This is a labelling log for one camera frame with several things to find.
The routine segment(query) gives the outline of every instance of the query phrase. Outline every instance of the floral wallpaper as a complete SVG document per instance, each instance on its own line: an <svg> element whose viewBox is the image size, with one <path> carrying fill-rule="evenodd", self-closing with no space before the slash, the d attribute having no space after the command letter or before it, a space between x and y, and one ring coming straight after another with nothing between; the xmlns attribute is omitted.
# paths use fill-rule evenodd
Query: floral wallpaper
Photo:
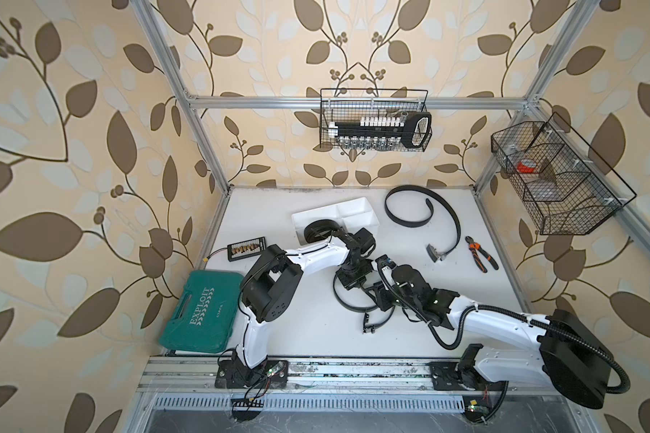
<svg viewBox="0 0 650 433"><path fill-rule="evenodd" d="M127 2L0 1L0 431L112 432L159 352L219 193L157 65Z"/></svg>
<svg viewBox="0 0 650 433"><path fill-rule="evenodd" d="M601 1L542 103L585 135L598 167L606 161L633 186L630 206L650 221L650 0ZM650 433L647 256L614 219L588 236L539 236L506 177L494 177L485 203L534 309L574 312L613 351L632 387L607 396L602 423Z"/></svg>
<svg viewBox="0 0 650 433"><path fill-rule="evenodd" d="M490 158L503 110L432 110L424 152L344 150L319 143L312 111L208 109L201 113L226 178L237 186L364 187L475 183Z"/></svg>
<svg viewBox="0 0 650 433"><path fill-rule="evenodd" d="M575 1L152 0L202 96L523 96Z"/></svg>

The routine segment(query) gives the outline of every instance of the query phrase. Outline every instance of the black wire basket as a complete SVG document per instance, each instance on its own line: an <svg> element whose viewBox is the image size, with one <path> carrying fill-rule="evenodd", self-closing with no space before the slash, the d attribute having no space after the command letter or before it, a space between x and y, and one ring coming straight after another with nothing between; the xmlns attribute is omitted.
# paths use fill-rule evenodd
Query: black wire basket
<svg viewBox="0 0 650 433"><path fill-rule="evenodd" d="M587 144L588 157L570 147L565 126L554 113L546 122L522 122L491 135L491 151L503 176L542 235L587 235L636 198L606 159L568 126ZM607 184L615 184L617 192Z"/></svg>
<svg viewBox="0 0 650 433"><path fill-rule="evenodd" d="M431 140L426 90L321 89L320 145L342 150L423 152Z"/></svg>

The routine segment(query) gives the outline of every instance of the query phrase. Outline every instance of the wire cutters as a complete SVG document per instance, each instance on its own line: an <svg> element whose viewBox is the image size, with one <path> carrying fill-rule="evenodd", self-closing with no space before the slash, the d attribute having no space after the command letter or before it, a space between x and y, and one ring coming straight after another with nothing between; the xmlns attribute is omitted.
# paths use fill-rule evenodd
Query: wire cutters
<svg viewBox="0 0 650 433"><path fill-rule="evenodd" d="M477 267L484 273L486 273L486 267L482 263L482 260L479 258L479 255L477 254L477 251L482 253L483 256L486 257L486 259L489 261L489 263L494 267L495 270L498 270L498 263L494 260L493 257L487 253L481 245L479 245L478 242L474 242L474 239L472 239L470 236L465 236L464 239L467 241L469 244L469 251L472 252L472 256L474 257L474 263L477 264Z"/></svg>

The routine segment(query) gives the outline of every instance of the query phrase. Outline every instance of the white floor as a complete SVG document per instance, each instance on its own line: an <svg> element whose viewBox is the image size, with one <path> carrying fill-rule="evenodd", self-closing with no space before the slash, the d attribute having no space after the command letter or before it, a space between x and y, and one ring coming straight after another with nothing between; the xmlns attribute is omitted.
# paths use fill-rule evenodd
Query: white floor
<svg viewBox="0 0 650 433"><path fill-rule="evenodd" d="M383 209L387 192L387 189L237 188L229 200L214 248L219 249L229 243L260 236L266 237L268 245L276 243L283 249L298 248L300 245L292 224L292 213L366 197L381 222L372 258L387 254L397 264L412 265L431 287L455 290L481 303L520 311L503 264L495 255L495 247L469 190L437 190L458 213L462 229L459 246L442 263L433 263L426 254L425 246L430 242L442 251L451 245L455 238L451 216L432 200L435 213L427 225L416 229L399 226L390 221ZM411 191L398 193L391 197L389 207L399 218L418 220L428 214L424 203L426 197ZM496 258L500 265L499 271L488 265L487 274L479 271L464 241L466 235L472 236ZM230 263L226 254L221 252L212 257L207 269L245 274L256 260L257 257L252 257ZM407 321L399 308L375 334L363 334L363 314L341 307L332 293L336 269L326 268L301 280L291 305L281 317L272 322L272 336L268 344L270 355L456 358L469 343L492 342L495 347L504 347L495 340L466 333L459 349L445 351L435 342L425 325ZM340 296L352 305L371 304L371 300L358 289L346 292L341 285L338 288ZM386 314L373 312L372 322L379 322ZM237 313L229 347L239 342L244 327L245 316ZM454 340L454 331L438 329L438 334L446 342Z"/></svg>

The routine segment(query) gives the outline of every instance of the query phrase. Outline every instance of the toolbox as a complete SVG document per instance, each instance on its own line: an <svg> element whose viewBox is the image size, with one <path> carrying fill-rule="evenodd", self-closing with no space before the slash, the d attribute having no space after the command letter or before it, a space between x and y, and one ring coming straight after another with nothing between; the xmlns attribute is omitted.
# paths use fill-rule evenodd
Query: toolbox
<svg viewBox="0 0 650 433"><path fill-rule="evenodd" d="M166 349L220 353L231 337L238 307L237 272L192 271L159 343Z"/></svg>

